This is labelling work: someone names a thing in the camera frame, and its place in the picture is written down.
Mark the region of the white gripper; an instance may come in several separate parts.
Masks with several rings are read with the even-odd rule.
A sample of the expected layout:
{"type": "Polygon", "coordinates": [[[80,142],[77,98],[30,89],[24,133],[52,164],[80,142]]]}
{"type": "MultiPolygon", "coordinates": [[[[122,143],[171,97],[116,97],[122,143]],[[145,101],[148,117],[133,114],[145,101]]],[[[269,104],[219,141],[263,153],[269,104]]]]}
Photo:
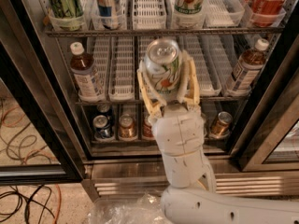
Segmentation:
{"type": "Polygon", "coordinates": [[[200,89],[193,57],[182,51],[182,66],[177,100],[183,105],[168,105],[150,83],[143,61],[137,69],[142,99],[151,118],[159,118],[152,125],[158,148],[164,155],[181,156],[199,150],[204,144],[204,120],[200,110],[200,89]]]}

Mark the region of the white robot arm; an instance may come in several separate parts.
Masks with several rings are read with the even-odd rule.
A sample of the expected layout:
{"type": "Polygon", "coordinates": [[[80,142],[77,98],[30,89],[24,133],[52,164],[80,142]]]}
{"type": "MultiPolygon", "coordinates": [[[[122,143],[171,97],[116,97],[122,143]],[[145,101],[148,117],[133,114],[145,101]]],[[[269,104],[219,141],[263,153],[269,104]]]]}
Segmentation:
{"type": "Polygon", "coordinates": [[[186,51],[179,54],[179,60],[179,88],[172,105],[150,82],[148,69],[154,63],[149,56],[137,70],[152,134],[169,182],[161,197],[165,217],[173,224],[298,224],[299,205],[295,202],[238,198],[216,192],[216,177],[203,150],[204,121],[194,60],[186,51]]]}

